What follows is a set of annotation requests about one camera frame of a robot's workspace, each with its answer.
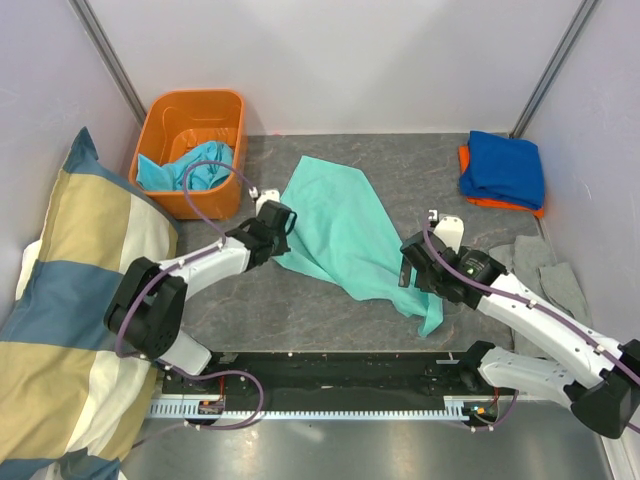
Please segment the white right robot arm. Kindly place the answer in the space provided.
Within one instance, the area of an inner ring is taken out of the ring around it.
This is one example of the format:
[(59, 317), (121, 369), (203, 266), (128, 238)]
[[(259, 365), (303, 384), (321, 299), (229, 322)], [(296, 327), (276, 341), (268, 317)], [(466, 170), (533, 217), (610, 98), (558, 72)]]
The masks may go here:
[(452, 247), (425, 229), (405, 240), (399, 284), (415, 285), (487, 315), (526, 337), (545, 358), (474, 343), (460, 362), (467, 392), (487, 387), (552, 401), (593, 432), (618, 439), (639, 407), (639, 342), (621, 343), (571, 318), (533, 293), (506, 267), (479, 250)]

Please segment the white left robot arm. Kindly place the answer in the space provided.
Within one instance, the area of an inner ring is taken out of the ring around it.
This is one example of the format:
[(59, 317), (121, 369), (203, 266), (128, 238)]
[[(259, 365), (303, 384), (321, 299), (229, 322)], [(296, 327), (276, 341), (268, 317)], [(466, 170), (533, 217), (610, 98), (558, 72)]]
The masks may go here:
[(248, 272), (289, 251), (287, 236), (297, 214), (275, 200), (262, 202), (256, 215), (226, 232), (213, 244), (174, 260), (134, 260), (105, 313), (104, 323), (116, 335), (115, 351), (176, 369), (198, 393), (219, 382), (213, 353), (182, 330), (187, 300), (217, 282)]

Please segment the mint green t shirt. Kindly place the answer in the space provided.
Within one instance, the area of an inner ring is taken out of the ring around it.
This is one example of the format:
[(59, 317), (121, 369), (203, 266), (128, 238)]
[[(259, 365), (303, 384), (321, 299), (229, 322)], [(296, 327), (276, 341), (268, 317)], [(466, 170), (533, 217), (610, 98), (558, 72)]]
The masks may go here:
[(303, 156), (281, 202), (297, 214), (283, 268), (342, 288), (356, 301), (387, 300), (406, 317), (419, 316), (426, 337), (444, 320), (443, 301), (401, 288), (402, 241), (365, 174)]

